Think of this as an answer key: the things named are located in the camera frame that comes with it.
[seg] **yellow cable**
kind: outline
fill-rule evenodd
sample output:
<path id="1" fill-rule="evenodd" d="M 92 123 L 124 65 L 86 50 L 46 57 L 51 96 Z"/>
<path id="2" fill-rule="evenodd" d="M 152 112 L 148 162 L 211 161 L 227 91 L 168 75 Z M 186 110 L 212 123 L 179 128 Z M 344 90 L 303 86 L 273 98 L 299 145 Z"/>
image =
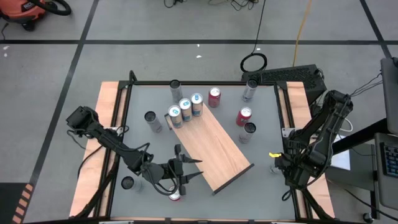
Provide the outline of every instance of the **yellow cable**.
<path id="1" fill-rule="evenodd" d="M 309 0 L 308 4 L 307 4 L 307 8 L 305 9 L 305 12 L 304 12 L 303 21 L 301 22 L 300 29 L 298 30 L 298 34 L 297 34 L 297 38 L 296 38 L 296 45 L 294 47 L 293 67 L 294 67 L 294 63 L 296 62 L 296 58 L 297 58 L 297 47 L 299 46 L 299 39 L 300 39 L 300 35 L 301 35 L 301 30 L 303 29 L 305 21 L 307 20 L 307 16 L 310 13 L 311 3 L 312 3 L 312 0 Z"/>

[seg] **can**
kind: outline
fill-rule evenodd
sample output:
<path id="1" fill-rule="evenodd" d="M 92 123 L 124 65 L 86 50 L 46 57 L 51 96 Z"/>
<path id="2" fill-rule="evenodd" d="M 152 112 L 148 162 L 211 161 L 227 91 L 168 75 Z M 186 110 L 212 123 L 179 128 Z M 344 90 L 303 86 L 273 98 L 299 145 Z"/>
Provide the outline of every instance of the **can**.
<path id="1" fill-rule="evenodd" d="M 182 115 L 180 107 L 178 107 L 177 105 L 171 106 L 169 108 L 169 116 L 175 128 L 182 127 Z"/>
<path id="2" fill-rule="evenodd" d="M 246 123 L 243 126 L 241 133 L 239 134 L 239 141 L 241 143 L 248 143 L 255 131 L 256 125 L 254 125 L 252 122 Z"/>
<path id="3" fill-rule="evenodd" d="M 194 93 L 191 96 L 192 114 L 194 116 L 201 116 L 203 113 L 203 96 L 200 93 Z"/>
<path id="4" fill-rule="evenodd" d="M 122 180 L 122 188 L 124 190 L 133 190 L 135 192 L 140 192 L 142 189 L 142 182 L 139 179 L 133 179 L 130 176 L 123 178 Z"/>
<path id="5" fill-rule="evenodd" d="M 181 108 L 181 113 L 182 113 L 182 119 L 184 121 L 190 121 L 192 119 L 192 105 L 191 101 L 189 99 L 182 99 L 180 100 L 180 105 Z"/>
<path id="6" fill-rule="evenodd" d="M 216 108 L 218 105 L 220 105 L 220 100 L 221 100 L 221 90 L 217 87 L 212 87 L 209 90 L 209 99 L 208 99 L 208 104 L 212 108 Z"/>
<path id="7" fill-rule="evenodd" d="M 245 102 L 250 102 L 253 99 L 258 85 L 259 84 L 255 79 L 249 79 L 249 81 L 246 83 L 246 88 L 243 91 L 242 100 Z"/>
<path id="8" fill-rule="evenodd" d="M 242 107 L 242 109 L 239 110 L 238 115 L 236 117 L 236 124 L 239 125 L 240 127 L 243 127 L 244 124 L 246 124 L 250 118 L 251 118 L 251 109 L 248 108 L 247 106 Z"/>
<path id="9" fill-rule="evenodd" d="M 179 103 L 182 99 L 181 83 L 178 80 L 172 80 L 170 82 L 170 91 L 172 92 L 174 103 Z"/>
<path id="10" fill-rule="evenodd" d="M 159 133 L 162 130 L 162 124 L 160 123 L 159 119 L 157 119 L 155 112 L 146 112 L 144 118 L 153 132 Z"/>
<path id="11" fill-rule="evenodd" d="M 174 186 L 171 186 L 171 188 L 169 188 L 169 191 L 173 191 L 174 190 Z M 180 200 L 181 195 L 180 195 L 180 191 L 177 190 L 174 194 L 169 195 L 169 199 L 172 201 L 178 201 Z"/>

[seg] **can lid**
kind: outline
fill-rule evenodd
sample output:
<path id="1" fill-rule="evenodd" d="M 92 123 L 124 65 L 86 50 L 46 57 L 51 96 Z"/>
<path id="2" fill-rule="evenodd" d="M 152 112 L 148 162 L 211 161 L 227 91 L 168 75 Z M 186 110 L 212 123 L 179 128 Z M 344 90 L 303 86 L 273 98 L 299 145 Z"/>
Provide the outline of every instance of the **can lid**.
<path id="1" fill-rule="evenodd" d="M 122 180 L 122 188 L 124 190 L 132 188 L 133 185 L 134 185 L 134 179 L 132 177 L 127 176 L 127 177 L 123 178 L 123 180 Z"/>
<path id="2" fill-rule="evenodd" d="M 194 94 L 191 96 L 191 101 L 192 101 L 192 103 L 194 103 L 194 104 L 198 104 L 198 103 L 203 102 L 203 97 L 202 97 L 202 95 L 201 95 L 200 93 L 194 93 Z"/>
<path id="3" fill-rule="evenodd" d="M 181 113 L 181 109 L 177 105 L 173 105 L 169 108 L 169 115 L 176 117 Z"/>
<path id="4" fill-rule="evenodd" d="M 244 117 L 250 117 L 251 115 L 251 109 L 245 106 L 244 108 L 241 109 L 241 114 Z"/>
<path id="5" fill-rule="evenodd" d="M 156 114 L 153 111 L 148 111 L 145 113 L 144 117 L 146 121 L 151 122 L 155 120 Z"/>
<path id="6" fill-rule="evenodd" d="M 180 87 L 180 85 L 181 85 L 181 83 L 180 83 L 180 81 L 178 81 L 178 80 L 172 80 L 172 81 L 170 82 L 170 87 L 171 87 L 171 88 L 178 88 L 178 87 Z"/>
<path id="7" fill-rule="evenodd" d="M 210 89 L 211 96 L 219 96 L 221 94 L 221 90 L 218 87 L 213 87 Z"/>
<path id="8" fill-rule="evenodd" d="M 191 107 L 191 101 L 184 98 L 184 99 L 180 100 L 179 105 L 182 110 L 186 110 L 186 109 L 189 109 L 189 107 Z"/>
<path id="9" fill-rule="evenodd" d="M 244 125 L 244 130 L 247 133 L 254 133 L 256 131 L 256 125 L 254 125 L 252 122 L 248 122 Z"/>
<path id="10" fill-rule="evenodd" d="M 180 191 L 178 191 L 178 190 L 174 194 L 169 195 L 169 198 L 171 200 L 178 200 L 180 197 L 181 197 Z"/>
<path id="11" fill-rule="evenodd" d="M 248 86 L 251 88 L 255 88 L 259 85 L 259 83 L 257 82 L 257 80 L 255 79 L 249 79 L 248 81 Z"/>

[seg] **blue and white can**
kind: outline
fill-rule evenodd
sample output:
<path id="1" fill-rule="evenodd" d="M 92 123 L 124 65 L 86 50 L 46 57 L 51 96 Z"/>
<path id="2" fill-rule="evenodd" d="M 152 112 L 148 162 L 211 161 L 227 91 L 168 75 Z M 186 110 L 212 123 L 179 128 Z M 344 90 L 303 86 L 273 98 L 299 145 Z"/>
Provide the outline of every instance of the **blue and white can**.
<path id="1" fill-rule="evenodd" d="M 181 115 L 181 109 L 177 105 L 173 105 L 169 108 L 169 116 L 170 119 L 172 120 L 173 126 L 175 128 L 181 128 L 182 127 L 182 115 Z"/>
<path id="2" fill-rule="evenodd" d="M 184 121 L 190 121 L 192 119 L 192 106 L 191 101 L 189 99 L 182 99 L 180 100 L 180 108 L 182 113 L 182 119 Z"/>
<path id="3" fill-rule="evenodd" d="M 191 96 L 192 114 L 194 116 L 201 116 L 203 113 L 203 96 L 200 93 L 194 93 Z"/>

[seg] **white cable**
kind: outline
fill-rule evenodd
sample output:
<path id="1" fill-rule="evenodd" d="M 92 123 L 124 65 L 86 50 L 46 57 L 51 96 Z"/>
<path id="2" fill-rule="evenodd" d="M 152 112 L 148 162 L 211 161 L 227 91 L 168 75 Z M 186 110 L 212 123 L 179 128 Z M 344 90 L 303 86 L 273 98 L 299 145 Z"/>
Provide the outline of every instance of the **white cable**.
<path id="1" fill-rule="evenodd" d="M 349 121 L 349 119 L 347 119 L 347 118 L 344 118 L 344 120 L 346 120 L 346 121 L 348 122 L 348 124 L 349 124 L 349 126 L 350 126 L 350 129 L 349 129 L 349 130 L 345 130 L 345 129 L 343 129 L 343 128 L 340 128 L 340 131 L 352 132 L 353 129 L 354 129 L 353 124 L 352 124 L 352 123 Z"/>

